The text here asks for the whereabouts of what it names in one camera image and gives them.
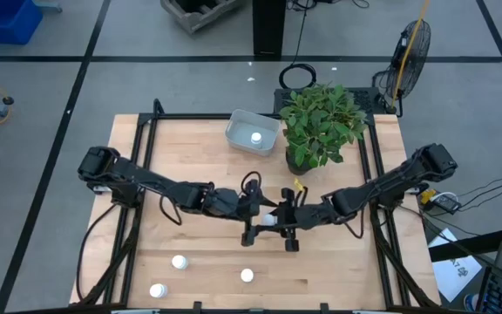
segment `yellow strap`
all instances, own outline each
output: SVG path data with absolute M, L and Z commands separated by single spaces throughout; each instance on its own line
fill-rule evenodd
M 294 178 L 294 185 L 295 185 L 295 188 L 297 188 L 298 190 L 303 192 L 303 190 L 304 190 L 303 185 L 300 183 L 299 180 L 297 180 L 297 178 Z

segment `plant pot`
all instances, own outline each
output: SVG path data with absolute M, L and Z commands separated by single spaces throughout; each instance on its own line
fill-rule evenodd
M 312 167 L 305 161 L 301 166 L 297 166 L 294 156 L 290 155 L 288 150 L 286 150 L 286 162 L 288 163 L 289 172 L 295 175 L 304 175 L 312 169 Z

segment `potted plant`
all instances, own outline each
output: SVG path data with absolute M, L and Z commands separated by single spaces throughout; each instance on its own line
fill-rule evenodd
M 280 110 L 287 129 L 286 162 L 292 174 L 302 175 L 327 161 L 343 162 L 340 147 L 362 139 L 366 114 L 341 85 L 314 85 L 291 92 Z

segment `white plastic container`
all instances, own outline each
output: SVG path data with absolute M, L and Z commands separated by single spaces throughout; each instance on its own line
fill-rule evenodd
M 277 119 L 236 109 L 224 134 L 231 147 L 260 156 L 269 156 L 275 147 L 280 124 Z

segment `black cable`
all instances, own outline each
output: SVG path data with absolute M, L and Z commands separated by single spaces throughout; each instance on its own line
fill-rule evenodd
M 364 223 L 363 223 L 363 212 L 365 211 L 365 208 L 362 209 L 362 212 L 361 212 L 361 218 L 360 218 L 360 224 L 359 224 L 359 234 L 356 233 L 356 231 L 354 231 L 354 229 L 352 229 L 350 227 L 350 225 L 348 224 L 348 222 L 344 222 L 344 226 L 346 226 L 346 228 L 348 228 L 348 231 L 356 238 L 356 239 L 361 239 L 363 238 L 363 232 L 364 232 Z
M 309 5 L 309 0 L 307 0 L 307 2 L 305 3 L 306 9 L 303 10 L 302 27 L 300 29 L 300 36 L 297 39 L 297 48 L 295 49 L 294 60 L 292 61 L 292 63 L 289 66 L 284 68 L 284 70 L 282 70 L 280 72 L 280 75 L 278 76 L 278 83 L 280 83 L 280 86 L 283 89 L 289 89 L 289 87 L 286 85 L 286 83 L 284 83 L 284 75 L 286 75 L 286 72 L 288 72 L 289 70 L 295 69 L 295 68 L 303 69 L 303 70 L 309 72 L 309 74 L 311 74 L 311 81 L 305 87 L 311 87 L 317 82 L 317 73 L 316 73 L 315 68 L 313 66 L 307 65 L 307 64 L 296 64 L 295 63 L 295 61 L 297 60 L 297 56 L 300 52 L 300 46 L 302 44 L 302 35 L 303 35 L 303 26 L 305 25 L 305 17 L 307 16 L 307 10 L 310 9 L 308 7 L 308 5 Z
M 116 207 L 116 204 L 113 204 L 111 207 L 109 207 L 100 217 L 98 217 L 92 225 L 86 230 L 85 237 L 83 238 L 83 241 L 80 244 L 80 251 L 78 252 L 78 260 L 77 260 L 77 274 L 76 274 L 76 282 L 75 282 L 75 288 L 77 290 L 77 297 L 78 300 L 83 299 L 83 293 L 80 290 L 80 269 L 83 263 L 83 253 L 85 252 L 85 245 L 86 245 L 86 240 L 88 239 L 88 235 L 92 232 L 94 227 L 102 220 L 104 217 L 106 217 L 110 212 L 112 212 L 112 209 Z
M 313 0 L 313 3 L 309 5 L 309 0 L 305 3 L 305 5 L 300 4 L 298 0 L 288 0 L 286 2 L 286 9 L 294 10 L 296 12 L 301 12 L 304 10 L 311 10 L 317 6 L 317 0 Z
M 451 240 L 451 239 L 447 238 L 447 237 L 446 237 L 446 236 L 444 236 L 444 235 L 441 235 L 441 230 L 439 230 L 439 228 L 438 228 L 435 224 L 433 224 L 433 222 L 431 222 L 429 219 L 427 219 L 427 217 L 425 217 L 425 215 L 424 215 L 424 214 L 418 213 L 417 211 L 415 211 L 415 210 L 413 210 L 413 209 L 411 209 L 411 208 L 406 208 L 406 207 L 404 207 L 404 206 L 402 206 L 402 205 L 399 205 L 398 207 L 403 208 L 403 209 L 406 209 L 406 210 L 408 210 L 408 211 L 410 211 L 410 212 L 412 212 L 412 213 L 414 213 L 414 214 L 418 215 L 418 216 L 422 219 L 422 221 L 426 222 L 426 226 L 428 227 L 428 229 L 429 229 L 431 232 L 433 232 L 433 234 L 434 234 L 435 236 L 438 236 L 438 237 L 442 238 L 443 240 L 447 241 L 448 243 L 450 243 L 450 244 L 452 244 L 452 245 L 456 246 L 458 249 L 460 249 L 461 251 L 465 252 L 465 253 L 466 253 L 466 255 L 468 255 L 468 256 L 473 256 L 474 258 L 478 259 L 479 261 L 481 261 L 481 262 L 485 263 L 487 266 L 490 266 L 490 267 L 492 267 L 492 268 L 495 268 L 495 265 L 493 265 L 493 263 L 490 263 L 489 261 L 485 260 L 484 258 L 482 258 L 482 257 L 479 257 L 479 256 L 475 255 L 474 253 L 472 253 L 470 250 L 468 250 L 468 249 L 467 249 L 467 248 L 465 248 L 464 246 L 462 246 L 462 245 L 460 245 L 460 244 L 456 243 L 455 241 L 453 241 L 453 240 Z
M 466 209 L 462 209 L 462 208 L 461 208 L 461 209 L 459 209 L 458 211 L 459 211 L 459 212 L 465 212 L 466 210 L 470 210 L 470 209 L 473 209 L 473 208 L 477 208 L 477 207 L 479 207 L 480 205 L 482 205 L 483 203 L 488 202 L 488 201 L 490 201 L 490 200 L 493 200 L 493 199 L 495 199 L 495 198 L 498 198 L 498 197 L 500 197 L 501 195 L 502 195 L 502 192 L 501 192 L 501 193 L 499 193 L 499 194 L 497 194 L 497 195 L 495 195 L 495 196 L 493 196 L 493 197 L 488 198 L 488 199 L 487 199 L 487 200 L 485 200 L 485 201 L 480 202 L 478 205 L 472 205 L 472 206 L 470 206 L 469 208 L 466 208 Z
M 444 224 L 446 224 L 446 225 L 449 225 L 449 226 L 451 226 L 451 227 L 453 227 L 453 228 L 455 228 L 455 229 L 458 229 L 458 230 L 460 230 L 460 231 L 462 231 L 462 232 L 466 233 L 467 235 L 471 235 L 471 236 L 481 236 L 481 234 L 477 234 L 477 233 L 475 233 L 475 232 L 471 232 L 471 231 L 466 231 L 466 230 L 464 230 L 464 229 L 460 228 L 459 226 L 454 225 L 454 224 L 452 224 L 452 223 L 450 223 L 450 222 L 446 222 L 446 221 L 444 221 L 444 220 L 442 220 L 442 219 L 440 219 L 440 218 L 437 218 L 437 217 L 434 217 L 434 216 L 431 216 L 431 215 L 430 215 L 430 217 L 431 217 L 431 218 L 434 218 L 434 219 L 437 219 L 438 221 L 440 221 L 440 222 L 442 222 L 442 223 L 444 223 Z
M 175 213 L 175 215 L 178 217 L 178 220 L 175 221 L 165 210 L 164 210 L 164 195 L 161 195 L 160 196 L 160 202 L 159 202 L 159 207 L 160 207 L 160 211 L 162 212 L 162 214 L 170 220 L 170 222 L 173 222 L 175 223 L 176 225 L 178 226 L 181 226 L 183 224 L 183 221 L 181 220 L 181 216 L 180 216 L 180 211 L 178 210 L 178 205 L 175 203 L 175 201 L 171 198 L 171 197 L 166 197 L 170 203 L 172 204 L 172 207 L 173 207 L 173 212 Z
M 466 205 L 468 205 L 468 204 L 470 204 L 471 202 L 475 201 L 475 200 L 476 200 L 477 198 L 479 198 L 481 195 L 486 195 L 486 194 L 491 193 L 491 192 L 493 192 L 493 191 L 495 191 L 496 189 L 499 189 L 499 188 L 502 188 L 502 184 L 501 184 L 500 186 L 498 186 L 498 187 L 492 188 L 492 189 L 490 189 L 490 190 L 487 190 L 487 191 L 485 191 L 485 192 L 482 192 L 482 193 L 480 193 L 480 194 L 478 194 L 478 195 L 474 196 L 474 197 L 473 197 L 471 200 L 469 200 L 467 203 L 463 204 L 463 205 L 462 205 L 462 207 L 460 207 L 460 209 L 461 209 L 461 208 L 464 208 Z
M 479 189 L 482 189 L 482 188 L 487 188 L 487 187 L 489 187 L 490 185 L 492 185 L 493 183 L 495 183 L 495 182 L 499 182 L 499 181 L 502 181 L 502 178 L 500 178 L 500 179 L 495 179 L 495 180 L 493 180 L 493 181 L 491 181 L 491 182 L 487 183 L 487 184 L 486 184 L 486 185 L 484 185 L 483 187 L 474 188 L 472 191 L 468 191 L 468 192 L 466 192 L 466 193 L 463 193 L 463 194 L 461 194 L 461 195 L 457 195 L 457 196 L 458 196 L 458 197 L 461 197 L 461 196 L 466 196 L 466 195 L 468 195 L 468 194 L 471 194 L 471 193 L 474 193 L 474 192 L 478 191 Z
M 370 7 L 370 3 L 367 0 L 352 0 L 352 2 L 360 9 L 368 9 Z
M 382 209 L 383 209 L 383 210 L 385 210 L 385 211 L 386 211 L 386 210 L 388 210 L 387 208 L 385 208 L 385 207 L 383 207 L 383 206 L 381 206 L 381 205 L 379 205 L 379 207 L 380 207 L 380 208 L 382 208 Z M 392 215 L 392 214 L 394 213 L 394 210 L 395 210 L 395 209 L 396 209 L 396 208 L 393 208 L 393 209 L 389 210 L 389 213 Z M 384 226 L 385 224 L 387 224 L 387 222 L 389 222 L 389 220 L 388 220 L 388 219 L 385 219 L 385 220 L 384 220 L 384 222 L 381 222 L 381 224 L 379 225 L 379 228 L 381 228 L 382 226 Z

